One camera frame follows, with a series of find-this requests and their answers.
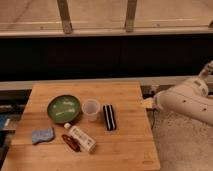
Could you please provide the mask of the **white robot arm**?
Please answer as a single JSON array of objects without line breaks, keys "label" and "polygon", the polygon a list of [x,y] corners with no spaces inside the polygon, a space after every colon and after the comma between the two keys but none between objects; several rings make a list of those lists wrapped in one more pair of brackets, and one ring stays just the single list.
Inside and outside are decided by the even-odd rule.
[{"label": "white robot arm", "polygon": [[207,77],[213,72],[213,60],[196,77],[191,77],[166,90],[146,98],[146,109],[172,111],[213,126],[213,99],[208,97]]}]

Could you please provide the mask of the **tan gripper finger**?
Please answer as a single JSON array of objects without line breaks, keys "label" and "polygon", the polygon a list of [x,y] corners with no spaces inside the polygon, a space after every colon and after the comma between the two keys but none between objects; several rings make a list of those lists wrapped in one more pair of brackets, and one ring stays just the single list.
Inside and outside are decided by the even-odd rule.
[{"label": "tan gripper finger", "polygon": [[146,108],[146,109],[152,109],[153,108],[153,99],[152,98],[146,98],[144,100],[141,101],[141,105],[143,108]]}]

